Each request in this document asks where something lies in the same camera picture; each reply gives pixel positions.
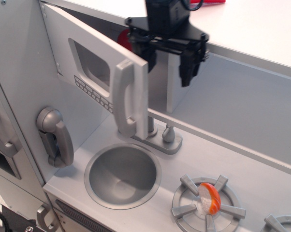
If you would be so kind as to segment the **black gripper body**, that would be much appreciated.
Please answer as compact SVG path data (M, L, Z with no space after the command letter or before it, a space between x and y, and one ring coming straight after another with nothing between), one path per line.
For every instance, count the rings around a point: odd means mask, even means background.
M203 62L207 59L209 36L189 22L190 12L201 8L189 0L146 0L145 17L128 17L129 41L149 42L155 50L176 55L194 52Z

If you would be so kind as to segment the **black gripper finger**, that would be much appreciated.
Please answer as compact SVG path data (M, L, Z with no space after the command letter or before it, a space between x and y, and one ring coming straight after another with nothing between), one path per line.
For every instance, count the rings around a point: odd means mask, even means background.
M150 73L156 65L156 50L150 46L149 42L138 42L131 40L131 46L133 53L148 63L148 73Z
M179 75L182 87L188 87L198 73L200 57L194 52L183 52L180 55Z

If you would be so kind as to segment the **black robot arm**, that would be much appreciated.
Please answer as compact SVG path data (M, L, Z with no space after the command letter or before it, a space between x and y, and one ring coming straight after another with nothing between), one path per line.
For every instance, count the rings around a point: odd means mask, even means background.
M198 74L201 62L208 56L208 34L194 27L190 12L201 8L200 1L192 7L189 0L147 0L146 17L128 17L128 40L132 51L149 64L156 65L156 51L180 57L179 77L183 87Z

